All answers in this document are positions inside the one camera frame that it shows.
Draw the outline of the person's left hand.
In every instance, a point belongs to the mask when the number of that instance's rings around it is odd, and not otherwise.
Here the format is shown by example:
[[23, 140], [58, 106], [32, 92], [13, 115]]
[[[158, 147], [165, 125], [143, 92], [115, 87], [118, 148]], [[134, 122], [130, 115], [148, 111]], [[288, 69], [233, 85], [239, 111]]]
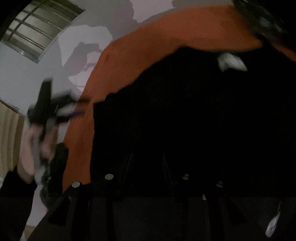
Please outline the person's left hand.
[[59, 127], [54, 125], [46, 132], [41, 141], [43, 127], [32, 124], [23, 131], [20, 159], [18, 161], [17, 173], [27, 184], [32, 183], [38, 167], [35, 166], [35, 157], [51, 162], [55, 157]]

